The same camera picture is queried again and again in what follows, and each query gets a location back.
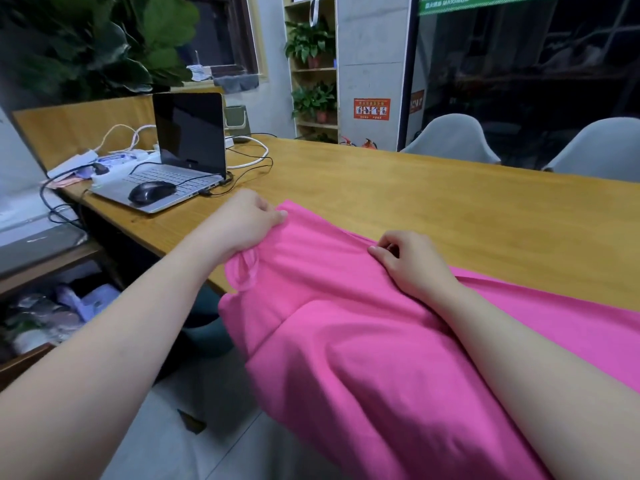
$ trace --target pink dress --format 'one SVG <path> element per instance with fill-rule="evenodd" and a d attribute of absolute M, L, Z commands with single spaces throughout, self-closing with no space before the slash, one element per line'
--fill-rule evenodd
<path fill-rule="evenodd" d="M 226 266 L 220 315 L 261 407 L 354 479 L 549 478 L 445 323 L 397 290 L 372 241 L 285 202 Z M 453 269 L 494 305 L 640 391 L 634 312 Z"/>

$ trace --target wooden table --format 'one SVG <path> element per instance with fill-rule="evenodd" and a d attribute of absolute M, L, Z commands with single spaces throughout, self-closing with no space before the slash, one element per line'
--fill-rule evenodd
<path fill-rule="evenodd" d="M 452 266 L 640 310 L 640 185 L 260 138 L 275 165 L 268 175 L 249 172 L 238 187 L 272 203 L 290 199 L 372 239 L 394 228 L 427 233 Z M 227 154 L 229 164 L 247 161 Z M 84 188 L 67 191 L 78 198 Z M 226 199 L 196 197 L 155 217 L 90 193 L 84 202 L 163 255 Z M 221 268 L 210 281 L 230 290 Z"/>

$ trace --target tiled floor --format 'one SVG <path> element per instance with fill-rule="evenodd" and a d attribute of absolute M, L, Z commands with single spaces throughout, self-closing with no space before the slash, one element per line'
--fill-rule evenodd
<path fill-rule="evenodd" d="M 189 364 L 154 386 L 172 407 L 207 423 L 193 441 L 200 480 L 345 479 L 260 411 L 235 350 Z"/>

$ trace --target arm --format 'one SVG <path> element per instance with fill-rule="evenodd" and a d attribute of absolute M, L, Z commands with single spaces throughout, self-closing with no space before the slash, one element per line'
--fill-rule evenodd
<path fill-rule="evenodd" d="M 215 266 L 286 217 L 240 191 L 0 394 L 3 478 L 99 478 Z"/>
<path fill-rule="evenodd" d="M 427 236 L 391 231 L 369 252 L 448 323 L 555 478 L 637 477 L 640 395 L 459 284 Z"/>

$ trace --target gray chair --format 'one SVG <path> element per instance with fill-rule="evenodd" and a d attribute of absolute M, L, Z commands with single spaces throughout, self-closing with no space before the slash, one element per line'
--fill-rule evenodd
<path fill-rule="evenodd" d="M 640 182 L 640 120 L 609 118 L 590 124 L 542 170 Z"/>
<path fill-rule="evenodd" d="M 434 119 L 402 153 L 499 164 L 484 138 L 480 122 L 466 114 L 446 114 Z"/>

